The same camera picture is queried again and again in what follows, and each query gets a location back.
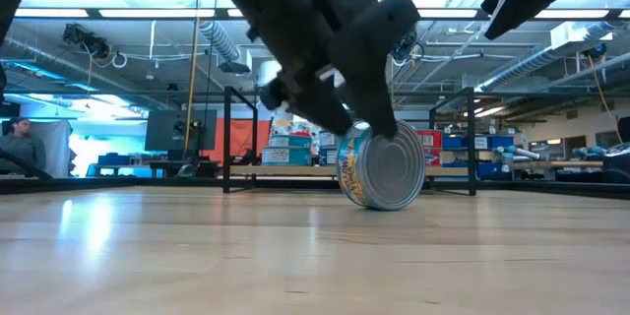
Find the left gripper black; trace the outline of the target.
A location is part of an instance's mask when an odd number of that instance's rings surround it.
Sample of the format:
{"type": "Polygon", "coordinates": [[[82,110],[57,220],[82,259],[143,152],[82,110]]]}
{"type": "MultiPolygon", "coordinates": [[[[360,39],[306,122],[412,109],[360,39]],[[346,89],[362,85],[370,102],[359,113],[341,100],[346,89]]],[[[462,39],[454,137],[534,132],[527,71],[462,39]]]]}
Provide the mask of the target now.
{"type": "Polygon", "coordinates": [[[352,125],[344,103],[370,124],[373,135],[394,138],[398,128],[385,76],[387,56],[418,19],[412,0],[380,0],[336,32],[329,57],[333,32],[323,18],[250,19],[247,34],[261,39],[282,65],[261,88],[261,100],[269,109],[285,103],[336,135],[352,125]],[[333,84],[318,76],[330,62],[345,79],[336,95],[333,84]]]}

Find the blue white label tuna can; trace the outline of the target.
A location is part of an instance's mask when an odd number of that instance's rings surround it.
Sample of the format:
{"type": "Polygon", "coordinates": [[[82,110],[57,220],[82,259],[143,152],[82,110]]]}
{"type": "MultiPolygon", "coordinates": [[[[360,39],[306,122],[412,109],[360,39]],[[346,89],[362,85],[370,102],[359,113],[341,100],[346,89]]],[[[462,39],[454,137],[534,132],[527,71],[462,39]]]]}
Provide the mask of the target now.
{"type": "Polygon", "coordinates": [[[311,164],[311,152],[300,147],[265,147],[262,164],[308,166],[311,164]]]}
{"type": "Polygon", "coordinates": [[[318,147],[323,148],[337,148],[341,143],[342,136],[336,135],[333,132],[321,130],[318,135],[318,147]]]}

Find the red can with barcode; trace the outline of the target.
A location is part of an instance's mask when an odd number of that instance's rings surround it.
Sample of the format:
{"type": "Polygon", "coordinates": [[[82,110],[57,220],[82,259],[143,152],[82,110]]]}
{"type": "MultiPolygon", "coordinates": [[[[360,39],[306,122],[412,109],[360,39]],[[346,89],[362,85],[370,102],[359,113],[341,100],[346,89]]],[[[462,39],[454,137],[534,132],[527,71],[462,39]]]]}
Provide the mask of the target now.
{"type": "Polygon", "coordinates": [[[417,130],[416,134],[424,148],[443,148],[443,133],[439,130],[417,130]]]}

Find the yellowfin tuna can blue yellow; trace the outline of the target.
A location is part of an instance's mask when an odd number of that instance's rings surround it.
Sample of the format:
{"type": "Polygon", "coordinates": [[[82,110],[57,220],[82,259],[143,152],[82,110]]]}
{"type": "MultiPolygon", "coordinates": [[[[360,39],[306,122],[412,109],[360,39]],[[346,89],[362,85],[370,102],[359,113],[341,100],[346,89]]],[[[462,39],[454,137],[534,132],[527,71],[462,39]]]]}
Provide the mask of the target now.
{"type": "Polygon", "coordinates": [[[416,131],[399,120],[393,139],[375,136],[366,122],[356,122],[338,147],[337,177],[342,191],[358,206],[399,211],[422,190],[424,149],[416,131]]]}

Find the white cylindrical ceiling lamp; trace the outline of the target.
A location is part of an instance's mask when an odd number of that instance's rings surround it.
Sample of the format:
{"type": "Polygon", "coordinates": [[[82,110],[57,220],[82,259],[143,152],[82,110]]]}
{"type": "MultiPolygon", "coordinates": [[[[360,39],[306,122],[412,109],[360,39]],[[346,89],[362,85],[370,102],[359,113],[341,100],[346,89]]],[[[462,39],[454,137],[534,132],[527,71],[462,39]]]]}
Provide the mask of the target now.
{"type": "Polygon", "coordinates": [[[264,61],[260,64],[258,85],[263,87],[272,81],[282,69],[282,65],[275,60],[264,61]]]}

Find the orange partition panel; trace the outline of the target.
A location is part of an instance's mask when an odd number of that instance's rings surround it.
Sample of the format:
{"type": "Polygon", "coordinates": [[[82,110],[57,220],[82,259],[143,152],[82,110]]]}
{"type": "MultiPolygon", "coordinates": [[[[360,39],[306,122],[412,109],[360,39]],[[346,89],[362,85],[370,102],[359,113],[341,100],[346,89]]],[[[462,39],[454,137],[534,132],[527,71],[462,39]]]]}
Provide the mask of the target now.
{"type": "MultiPolygon", "coordinates": [[[[223,119],[219,118],[216,124],[215,147],[212,150],[202,150],[201,155],[211,161],[223,164],[223,119]]],[[[268,145],[271,132],[270,120],[259,120],[257,123],[257,154],[268,145]]],[[[231,157],[243,157],[247,150],[252,148],[253,121],[251,119],[230,120],[230,149],[231,157]]]]}

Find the blue storage bin rack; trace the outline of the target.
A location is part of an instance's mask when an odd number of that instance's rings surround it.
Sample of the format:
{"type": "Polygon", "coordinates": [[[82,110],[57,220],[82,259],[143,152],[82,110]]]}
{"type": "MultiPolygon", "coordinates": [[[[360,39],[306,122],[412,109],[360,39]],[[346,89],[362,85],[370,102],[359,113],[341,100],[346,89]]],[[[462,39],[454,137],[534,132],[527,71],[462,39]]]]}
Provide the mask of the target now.
{"type": "MultiPolygon", "coordinates": [[[[513,136],[476,135],[476,177],[479,180],[508,179],[510,172],[503,154],[514,145],[513,136]]],[[[443,139],[441,162],[444,167],[468,166],[468,138],[466,136],[448,135],[443,139]]]]}

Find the light wooden background table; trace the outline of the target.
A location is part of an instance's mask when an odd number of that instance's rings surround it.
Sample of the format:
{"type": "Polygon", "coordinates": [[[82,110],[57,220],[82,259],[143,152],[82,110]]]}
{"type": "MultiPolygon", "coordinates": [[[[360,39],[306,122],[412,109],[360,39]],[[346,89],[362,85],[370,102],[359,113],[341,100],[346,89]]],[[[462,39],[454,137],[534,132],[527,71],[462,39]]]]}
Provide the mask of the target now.
{"type": "Polygon", "coordinates": [[[583,160],[575,160],[575,161],[561,161],[561,160],[550,160],[550,161],[541,161],[534,160],[529,162],[514,162],[514,169],[551,169],[551,168],[602,168],[602,161],[583,161],[583,160]]]}

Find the dark computer monitor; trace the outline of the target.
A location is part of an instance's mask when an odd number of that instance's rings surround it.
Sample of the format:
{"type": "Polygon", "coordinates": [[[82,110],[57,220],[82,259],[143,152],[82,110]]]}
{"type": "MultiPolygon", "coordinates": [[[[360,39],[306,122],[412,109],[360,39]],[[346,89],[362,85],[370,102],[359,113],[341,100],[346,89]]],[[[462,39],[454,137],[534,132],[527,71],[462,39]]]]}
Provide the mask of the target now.
{"type": "MultiPolygon", "coordinates": [[[[146,151],[183,150],[185,146],[186,110],[156,110],[149,113],[146,151]]],[[[212,150],[215,147],[217,112],[215,110],[192,110],[189,135],[189,150],[212,150]]]]}

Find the long ceiling light fixture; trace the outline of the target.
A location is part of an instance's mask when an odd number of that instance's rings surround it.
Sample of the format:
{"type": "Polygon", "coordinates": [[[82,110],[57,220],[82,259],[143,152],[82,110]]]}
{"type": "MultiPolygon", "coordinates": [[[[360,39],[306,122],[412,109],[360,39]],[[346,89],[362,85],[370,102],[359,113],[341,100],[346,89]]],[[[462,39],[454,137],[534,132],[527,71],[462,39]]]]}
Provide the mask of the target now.
{"type": "MultiPolygon", "coordinates": [[[[489,15],[475,8],[418,8],[424,21],[488,20],[489,15]]],[[[63,18],[63,19],[193,19],[216,18],[240,20],[244,16],[236,8],[19,8],[16,18],[63,18]]],[[[629,20],[630,8],[546,9],[534,16],[534,21],[596,21],[629,20]]]]}

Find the dark background desk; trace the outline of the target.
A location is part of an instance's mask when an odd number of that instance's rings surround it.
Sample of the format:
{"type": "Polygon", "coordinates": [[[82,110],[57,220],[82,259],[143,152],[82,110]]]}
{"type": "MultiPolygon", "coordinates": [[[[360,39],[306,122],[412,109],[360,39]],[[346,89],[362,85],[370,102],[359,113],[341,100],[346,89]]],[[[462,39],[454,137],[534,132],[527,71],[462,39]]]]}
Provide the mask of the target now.
{"type": "Polygon", "coordinates": [[[221,167],[217,162],[201,160],[196,163],[177,160],[130,160],[127,163],[93,163],[88,167],[87,177],[131,176],[141,178],[217,177],[221,167]]]}

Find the black curved bar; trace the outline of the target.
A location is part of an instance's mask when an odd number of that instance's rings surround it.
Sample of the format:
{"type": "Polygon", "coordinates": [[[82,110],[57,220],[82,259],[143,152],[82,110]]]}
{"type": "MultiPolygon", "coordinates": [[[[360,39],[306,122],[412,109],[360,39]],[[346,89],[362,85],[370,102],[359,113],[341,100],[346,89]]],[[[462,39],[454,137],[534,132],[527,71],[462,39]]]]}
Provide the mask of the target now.
{"type": "Polygon", "coordinates": [[[45,172],[44,170],[36,167],[35,165],[19,158],[19,157],[15,157],[7,152],[5,152],[4,150],[0,149],[0,158],[5,159],[15,165],[17,165],[19,168],[21,168],[23,171],[27,172],[28,174],[31,174],[34,177],[37,177],[39,179],[42,180],[52,180],[53,177],[48,174],[47,172],[45,172]]]}

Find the silver ventilation duct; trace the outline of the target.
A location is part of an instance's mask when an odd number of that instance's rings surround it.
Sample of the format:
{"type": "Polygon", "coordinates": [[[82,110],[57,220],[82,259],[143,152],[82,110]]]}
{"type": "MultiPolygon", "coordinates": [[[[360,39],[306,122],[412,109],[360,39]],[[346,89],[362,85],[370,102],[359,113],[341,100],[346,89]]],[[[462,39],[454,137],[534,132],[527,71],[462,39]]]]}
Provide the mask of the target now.
{"type": "Polygon", "coordinates": [[[489,93],[516,79],[562,59],[613,39],[617,30],[628,29],[630,20],[601,21],[591,24],[564,22],[551,30],[550,43],[497,69],[476,87],[476,92],[489,93]]]}

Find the wooden shelf with black frame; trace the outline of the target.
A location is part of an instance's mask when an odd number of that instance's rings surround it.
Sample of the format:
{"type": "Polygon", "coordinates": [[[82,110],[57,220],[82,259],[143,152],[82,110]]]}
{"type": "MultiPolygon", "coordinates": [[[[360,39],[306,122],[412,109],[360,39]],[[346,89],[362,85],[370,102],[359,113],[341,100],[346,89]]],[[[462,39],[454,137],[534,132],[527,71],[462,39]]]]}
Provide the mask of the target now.
{"type": "MultiPolygon", "coordinates": [[[[238,92],[234,87],[225,87],[223,98],[223,164],[220,177],[223,193],[229,193],[237,183],[231,181],[232,176],[245,177],[243,189],[288,188],[288,189],[333,189],[336,170],[332,166],[264,166],[264,165],[232,165],[231,149],[231,104],[236,97],[252,111],[252,151],[258,147],[259,110],[256,105],[238,92]]],[[[440,167],[427,166],[425,176],[429,182],[428,188],[434,190],[451,191],[466,190],[469,196],[475,196],[478,182],[475,176],[476,162],[474,148],[468,147],[472,161],[468,167],[440,167]]]]}

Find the black aluminium rig frame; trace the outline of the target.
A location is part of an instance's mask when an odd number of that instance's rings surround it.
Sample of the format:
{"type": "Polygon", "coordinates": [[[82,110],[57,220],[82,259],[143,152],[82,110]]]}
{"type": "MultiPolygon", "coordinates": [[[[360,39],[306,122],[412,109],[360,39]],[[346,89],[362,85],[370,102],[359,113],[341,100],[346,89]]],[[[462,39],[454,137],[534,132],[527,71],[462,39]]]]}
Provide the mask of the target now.
{"type": "MultiPolygon", "coordinates": [[[[122,187],[210,187],[222,188],[219,179],[153,179],[139,177],[97,177],[40,179],[0,179],[0,195],[72,190],[108,189],[122,187]]],[[[577,183],[552,181],[480,181],[475,184],[478,192],[505,190],[546,194],[572,195],[602,199],[630,201],[630,184],[577,183]]],[[[325,180],[232,180],[229,190],[245,189],[325,190],[337,191],[338,182],[325,180]]]]}

